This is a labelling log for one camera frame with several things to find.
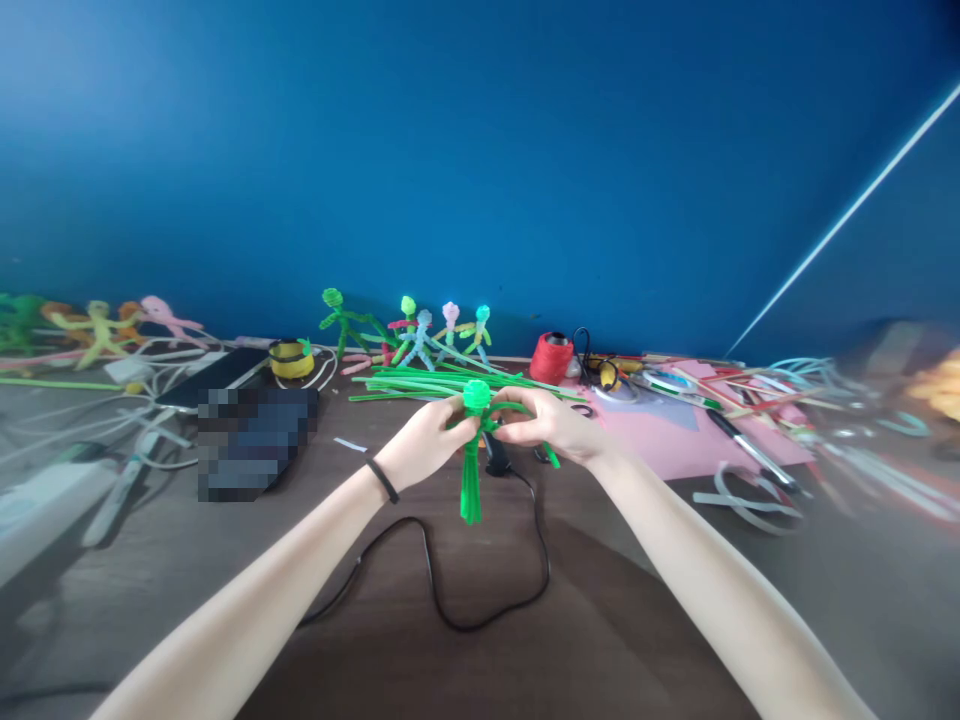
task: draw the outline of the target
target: yellow pipe cleaner figure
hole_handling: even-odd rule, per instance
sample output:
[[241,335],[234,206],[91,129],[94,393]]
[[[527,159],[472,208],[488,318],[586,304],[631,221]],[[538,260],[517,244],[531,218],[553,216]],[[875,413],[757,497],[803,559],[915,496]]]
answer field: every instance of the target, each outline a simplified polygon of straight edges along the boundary
[[104,350],[109,350],[115,355],[128,355],[129,353],[117,345],[111,339],[113,331],[121,328],[129,328],[136,325],[140,320],[142,313],[135,312],[126,320],[117,321],[110,319],[110,306],[102,300],[91,300],[87,305],[87,315],[90,320],[87,322],[70,322],[60,313],[50,313],[50,321],[64,330],[93,330],[93,345],[83,354],[74,370],[84,370],[93,363]]

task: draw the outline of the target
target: thread spool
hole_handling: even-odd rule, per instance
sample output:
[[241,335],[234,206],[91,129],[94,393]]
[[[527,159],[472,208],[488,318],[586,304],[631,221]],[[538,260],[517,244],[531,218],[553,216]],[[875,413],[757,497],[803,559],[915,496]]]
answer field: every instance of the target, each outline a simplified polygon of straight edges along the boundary
[[563,333],[544,333],[537,342],[530,363],[530,377],[537,382],[556,385],[567,373],[573,357],[573,343]]

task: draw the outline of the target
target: pink pipe cleaner figure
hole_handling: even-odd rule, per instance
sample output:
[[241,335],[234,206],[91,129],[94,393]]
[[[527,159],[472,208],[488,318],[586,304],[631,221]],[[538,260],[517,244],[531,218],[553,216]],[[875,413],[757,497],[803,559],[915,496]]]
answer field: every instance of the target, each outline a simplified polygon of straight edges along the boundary
[[[443,317],[447,321],[447,326],[433,336],[434,340],[439,341],[442,337],[446,336],[447,345],[453,348],[453,338],[456,336],[457,332],[463,330],[466,326],[457,325],[457,318],[460,317],[460,308],[452,302],[447,303],[443,306]],[[437,357],[437,362],[443,362],[443,359],[447,356],[447,350],[442,350],[440,355]]]
[[173,311],[170,310],[170,306],[156,295],[145,297],[140,301],[140,306],[143,308],[144,312],[143,322],[152,322],[156,323],[157,325],[163,325],[177,340],[185,340],[186,342],[193,343],[198,348],[203,350],[210,349],[210,346],[203,342],[203,340],[190,337],[183,331],[183,328],[190,328],[191,330],[203,330],[203,325],[198,322],[193,322],[193,320],[181,320],[177,317],[174,317]]

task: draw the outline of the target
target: pipe cleaner figure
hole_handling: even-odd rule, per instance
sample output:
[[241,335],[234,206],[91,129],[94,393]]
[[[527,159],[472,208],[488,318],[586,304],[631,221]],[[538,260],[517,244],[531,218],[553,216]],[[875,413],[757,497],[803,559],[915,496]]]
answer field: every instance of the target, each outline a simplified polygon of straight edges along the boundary
[[40,308],[45,302],[38,295],[0,295],[0,305],[12,309],[0,315],[0,350],[21,350],[24,355],[33,355],[33,330],[43,327]]
[[[532,415],[520,403],[501,402],[490,404],[492,393],[490,386],[483,380],[471,380],[463,388],[464,417],[480,417],[480,428],[476,436],[463,446],[463,481],[460,485],[460,517],[466,520],[467,525],[483,520],[480,508],[480,470],[477,464],[479,455],[480,436],[484,432],[494,432],[500,424],[491,416],[499,410],[516,410],[526,415]],[[549,443],[543,444],[543,450],[553,467],[560,467],[557,454]]]
[[396,337],[397,344],[399,345],[397,352],[393,356],[393,365],[396,365],[403,359],[404,353],[406,353],[407,348],[410,347],[409,342],[401,340],[401,335],[403,335],[403,333],[401,333],[400,330],[401,328],[416,327],[417,303],[409,295],[404,295],[403,299],[400,301],[400,312],[406,316],[406,319],[394,320],[392,323],[387,325],[388,328],[393,330],[393,334]]
[[467,323],[465,329],[460,333],[461,338],[470,337],[471,334],[473,335],[473,342],[467,346],[463,354],[469,355],[476,350],[480,359],[483,360],[483,364],[487,366],[490,365],[490,361],[487,360],[487,353],[483,349],[483,343],[486,341],[487,345],[493,345],[493,341],[490,340],[490,333],[487,332],[487,320],[489,319],[490,307],[488,305],[481,305],[477,308],[477,321],[475,323]]
[[146,313],[146,317],[143,318],[143,321],[156,323],[157,325],[163,325],[165,328],[167,328],[167,330],[170,331],[170,334],[175,338],[173,341],[174,345],[177,344],[177,340],[185,340],[186,342],[193,343],[201,350],[210,349],[210,346],[207,345],[203,340],[190,337],[183,331],[183,328],[190,328],[191,330],[203,330],[203,325],[198,322],[194,322],[193,320],[181,320],[178,317],[174,317],[170,306],[156,295],[145,297],[140,301],[140,306],[143,308],[143,312]]
[[137,330],[137,325],[143,321],[143,308],[140,307],[140,303],[134,302],[133,300],[128,300],[117,310],[117,316],[121,320],[129,320],[134,315],[137,315],[137,313],[139,313],[138,317],[140,319],[137,320],[136,324],[127,328],[119,328],[117,330],[117,335],[125,340],[133,340],[137,345],[143,345],[147,342],[147,339],[143,337],[143,335],[141,335]]
[[447,355],[452,355],[452,350],[456,350],[453,345],[453,339],[456,337],[458,332],[467,330],[474,327],[474,323],[464,323],[463,325],[457,325],[457,318],[460,317],[460,308],[457,305],[454,305],[452,302],[447,303],[443,306],[443,317],[447,321],[447,326],[433,336],[433,339],[436,342],[439,342],[441,338],[446,339],[447,348],[444,348],[440,351],[440,356],[437,358],[437,362],[443,362],[443,359]]
[[109,350],[115,355],[128,354],[126,350],[113,342],[111,336],[114,330],[133,327],[140,320],[140,313],[136,313],[123,321],[111,320],[110,306],[102,300],[91,300],[90,304],[87,305],[87,315],[90,317],[88,322],[70,322],[60,313],[50,314],[53,324],[64,330],[93,330],[93,345],[80,358],[80,362],[74,368],[75,370],[90,367],[104,350]]
[[407,356],[400,362],[399,367],[406,367],[407,363],[409,363],[413,359],[413,356],[416,355],[418,358],[423,360],[423,364],[427,366],[427,370],[430,372],[436,370],[436,368],[433,366],[433,362],[430,360],[430,351],[423,346],[428,339],[427,329],[430,327],[430,323],[432,322],[433,315],[429,310],[424,308],[417,315],[416,332],[404,333],[400,336],[400,339],[403,340],[403,345],[400,346],[401,348],[411,342],[413,343],[413,347],[410,349],[410,352],[407,353]]
[[363,348],[364,352],[370,352],[370,346],[367,345],[367,341],[364,340],[360,333],[350,327],[351,320],[354,320],[355,322],[370,323],[380,332],[384,339],[388,337],[387,329],[372,314],[367,313],[366,315],[360,315],[349,310],[344,310],[343,295],[336,288],[327,288],[324,290],[323,301],[331,309],[333,309],[333,312],[323,319],[323,322],[320,323],[320,329],[326,330],[335,322],[340,323],[340,340],[337,343],[337,360],[343,359],[343,351],[347,346],[347,336],[350,336],[356,340],[360,347]]
[[[67,322],[90,322],[89,316],[74,312],[73,306],[68,305],[67,303],[48,302],[44,303],[43,307],[40,308],[40,314],[43,315],[44,319],[46,319],[46,321],[51,325],[56,325],[56,323],[53,322],[54,313],[62,315],[63,319]],[[67,344],[67,340],[73,340],[75,343],[77,343],[78,347],[84,349],[93,345],[93,335],[88,333],[86,330],[67,330],[65,335],[66,339],[63,341],[63,344]]]

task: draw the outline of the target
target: pen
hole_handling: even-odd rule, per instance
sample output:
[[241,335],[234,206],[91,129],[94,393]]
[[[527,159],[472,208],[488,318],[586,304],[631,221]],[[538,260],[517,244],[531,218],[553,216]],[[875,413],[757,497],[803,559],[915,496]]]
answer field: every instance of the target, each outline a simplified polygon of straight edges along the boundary
[[733,441],[737,443],[737,445],[743,448],[743,451],[747,453],[747,455],[760,463],[761,467],[769,470],[771,475],[773,475],[774,479],[777,481],[777,484],[780,485],[784,490],[789,493],[800,492],[800,486],[797,485],[797,481],[787,475],[787,473],[783,471],[783,468],[767,457],[766,453],[754,445],[750,438],[740,432],[736,425],[712,408],[707,410],[707,415],[709,415],[710,419],[713,420],[713,422],[716,423],[721,430],[729,435]]
[[646,388],[647,390],[652,390],[655,393],[660,393],[661,395],[668,395],[675,400],[683,400],[685,403],[696,405],[697,407],[702,407],[704,409],[712,408],[714,410],[723,410],[723,405],[718,403],[716,400],[711,400],[710,398],[703,397],[703,395],[695,395],[693,393],[678,393],[672,388],[665,387],[655,380],[650,380],[639,374],[631,375],[630,380],[640,387]]

